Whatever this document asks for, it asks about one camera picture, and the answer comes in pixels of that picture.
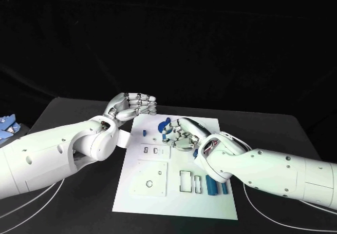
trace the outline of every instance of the white robotic arm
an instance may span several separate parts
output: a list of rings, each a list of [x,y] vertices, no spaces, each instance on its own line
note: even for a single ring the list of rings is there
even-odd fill
[[[183,134],[162,142],[178,150],[198,145],[194,163],[216,181],[224,183],[234,175],[255,189],[337,209],[335,164],[262,149],[246,151],[232,135],[206,134],[203,126],[187,118],[175,120],[164,131],[171,128]]]
[[[102,116],[28,134],[0,148],[0,199],[37,190],[105,160],[129,134],[118,130],[141,113],[155,114],[155,98],[121,93]]]

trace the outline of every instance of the black backdrop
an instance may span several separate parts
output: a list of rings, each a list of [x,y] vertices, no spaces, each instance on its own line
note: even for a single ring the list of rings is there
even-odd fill
[[[335,18],[312,10],[0,0],[0,116],[31,126],[53,97],[142,92],[160,105],[293,115],[337,161]]]

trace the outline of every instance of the rectangular hole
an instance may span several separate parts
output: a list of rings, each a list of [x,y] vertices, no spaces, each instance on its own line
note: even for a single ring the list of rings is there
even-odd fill
[[[191,193],[191,172],[180,171],[180,191]]]
[[[196,186],[196,194],[201,193],[201,182],[200,182],[200,176],[194,176],[194,186]]]

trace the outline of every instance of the robotic hand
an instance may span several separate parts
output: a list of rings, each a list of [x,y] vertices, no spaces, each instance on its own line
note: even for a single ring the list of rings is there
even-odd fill
[[[129,133],[118,127],[141,113],[155,115],[155,106],[152,96],[121,93],[102,116],[28,134],[0,148],[0,199],[51,185],[105,160],[116,145],[125,148]]]
[[[162,134],[170,130],[175,140],[164,139],[162,143],[181,151],[198,146],[194,163],[216,181],[224,183],[234,175],[255,189],[337,209],[337,164],[252,150],[227,133],[210,134],[188,118],[172,121]]]

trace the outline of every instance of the table surface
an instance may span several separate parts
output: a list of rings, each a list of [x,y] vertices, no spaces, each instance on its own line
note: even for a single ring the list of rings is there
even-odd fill
[[[108,102],[56,98],[50,102],[30,133],[73,124],[100,115]],[[158,106],[158,114],[219,119],[220,130],[260,148],[319,159],[295,117],[288,115],[204,110]],[[131,130],[132,121],[121,127]],[[111,212],[125,149],[116,147],[111,157],[87,165],[64,179],[63,186],[41,212],[10,234],[204,234],[204,233],[309,233],[270,222],[252,208],[243,184],[232,177],[239,220]],[[56,187],[23,209],[0,220],[0,233],[18,224],[44,205]],[[43,191],[0,200],[0,214],[13,210]],[[296,200],[247,188],[256,208],[275,221],[296,227],[337,230],[337,216]]]

